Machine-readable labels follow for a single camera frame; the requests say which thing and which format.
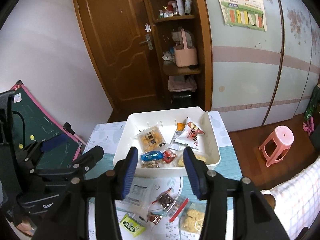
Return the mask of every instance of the checkered fabric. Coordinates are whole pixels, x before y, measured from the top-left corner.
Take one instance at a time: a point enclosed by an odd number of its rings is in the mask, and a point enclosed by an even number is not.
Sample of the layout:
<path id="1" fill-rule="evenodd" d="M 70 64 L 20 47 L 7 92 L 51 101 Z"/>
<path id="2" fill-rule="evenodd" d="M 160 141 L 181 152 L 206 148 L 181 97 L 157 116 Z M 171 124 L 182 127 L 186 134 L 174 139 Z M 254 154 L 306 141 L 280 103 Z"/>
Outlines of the checkered fabric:
<path id="1" fill-rule="evenodd" d="M 275 213 L 290 239 L 295 239 L 320 211 L 320 156 L 289 181 L 262 193 L 275 197 Z"/>

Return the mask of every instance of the cable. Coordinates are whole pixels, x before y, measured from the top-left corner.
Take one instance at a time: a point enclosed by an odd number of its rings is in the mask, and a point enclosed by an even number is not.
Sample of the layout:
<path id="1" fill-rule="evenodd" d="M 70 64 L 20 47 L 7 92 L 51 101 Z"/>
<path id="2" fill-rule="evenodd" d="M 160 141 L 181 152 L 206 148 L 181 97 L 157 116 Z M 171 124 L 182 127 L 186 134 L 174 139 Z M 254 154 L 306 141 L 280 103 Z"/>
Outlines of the cable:
<path id="1" fill-rule="evenodd" d="M 17 111 L 12 111 L 13 114 L 17 114 L 18 116 L 20 116 L 21 120 L 22 120 L 22 126 L 23 126 L 23 147 L 26 146 L 26 126 L 25 126 L 25 123 L 24 123 L 24 119 L 23 119 L 23 116 L 17 112 Z"/>

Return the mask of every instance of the pink frame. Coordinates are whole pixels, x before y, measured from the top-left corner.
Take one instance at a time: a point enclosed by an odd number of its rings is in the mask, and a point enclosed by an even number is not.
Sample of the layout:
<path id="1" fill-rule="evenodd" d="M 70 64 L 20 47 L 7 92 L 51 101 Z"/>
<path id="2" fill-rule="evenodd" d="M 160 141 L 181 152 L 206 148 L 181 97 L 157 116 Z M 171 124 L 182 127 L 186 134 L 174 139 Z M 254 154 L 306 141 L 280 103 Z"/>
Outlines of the pink frame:
<path id="1" fill-rule="evenodd" d="M 30 91 L 26 88 L 24 84 L 15 84 L 11 90 L 17 90 L 18 88 L 22 88 L 27 95 L 31 98 L 31 100 L 36 104 L 36 106 L 39 107 L 39 109 L 50 119 L 51 122 L 53 122 L 56 126 L 58 126 L 66 135 L 68 135 L 71 139 L 73 139 L 75 142 L 79 143 L 79 147 L 76 151 L 75 156 L 73 157 L 74 161 L 76 158 L 78 158 L 80 153 L 81 145 L 86 143 L 77 135 L 72 135 L 71 133 L 68 133 L 66 130 L 63 129 L 63 127 L 40 105 L 40 103 L 34 98 L 34 96 L 30 93 Z"/>

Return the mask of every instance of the metal bolt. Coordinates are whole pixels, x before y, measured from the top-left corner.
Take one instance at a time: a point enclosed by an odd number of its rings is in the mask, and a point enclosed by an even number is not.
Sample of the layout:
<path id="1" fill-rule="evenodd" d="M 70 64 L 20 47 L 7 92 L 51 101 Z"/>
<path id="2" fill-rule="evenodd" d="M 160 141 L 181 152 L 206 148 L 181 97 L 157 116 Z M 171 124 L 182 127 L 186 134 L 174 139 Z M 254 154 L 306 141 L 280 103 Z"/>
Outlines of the metal bolt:
<path id="1" fill-rule="evenodd" d="M 214 171 L 214 170 L 208 170 L 207 171 L 207 174 L 210 176 L 210 177 L 214 177 L 217 175 L 217 173 Z"/>
<path id="2" fill-rule="evenodd" d="M 251 182 L 251 180 L 249 178 L 247 178 L 247 177 L 244 177 L 244 178 L 242 178 L 242 182 L 244 184 L 249 184 Z"/>
<path id="3" fill-rule="evenodd" d="M 78 177 L 74 177 L 72 180 L 71 180 L 71 183 L 72 184 L 78 184 L 80 182 L 80 179 Z"/>
<path id="4" fill-rule="evenodd" d="M 114 176 L 116 174 L 116 172 L 114 171 L 114 170 L 108 170 L 107 172 L 106 172 L 106 175 L 108 176 L 108 177 L 112 177 L 112 176 Z"/>

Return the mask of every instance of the dried meat package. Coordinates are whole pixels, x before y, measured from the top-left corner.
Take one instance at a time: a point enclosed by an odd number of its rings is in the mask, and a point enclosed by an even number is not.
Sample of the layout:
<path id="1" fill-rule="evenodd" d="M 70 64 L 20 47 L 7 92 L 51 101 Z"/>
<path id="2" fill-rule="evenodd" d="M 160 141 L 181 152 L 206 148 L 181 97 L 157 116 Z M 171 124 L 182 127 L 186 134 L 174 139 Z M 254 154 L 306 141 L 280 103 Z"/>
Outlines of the dried meat package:
<path id="1" fill-rule="evenodd" d="M 186 126 L 182 133 L 174 141 L 177 143 L 188 144 L 191 148 L 198 150 L 199 143 L 197 136 L 202 134 L 205 134 L 202 129 L 188 117 Z"/>

